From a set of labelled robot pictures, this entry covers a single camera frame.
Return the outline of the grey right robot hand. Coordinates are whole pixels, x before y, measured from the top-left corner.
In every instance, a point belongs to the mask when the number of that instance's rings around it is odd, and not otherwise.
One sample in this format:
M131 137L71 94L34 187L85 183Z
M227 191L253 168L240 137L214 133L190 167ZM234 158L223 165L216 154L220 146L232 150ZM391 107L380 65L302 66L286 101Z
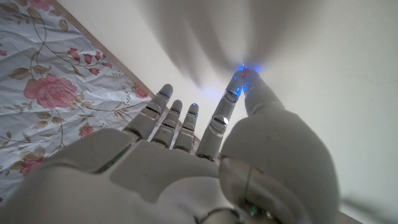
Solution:
M326 146L257 72L238 70L197 150L198 106L164 85L122 130L103 129L39 164L2 223L336 223Z

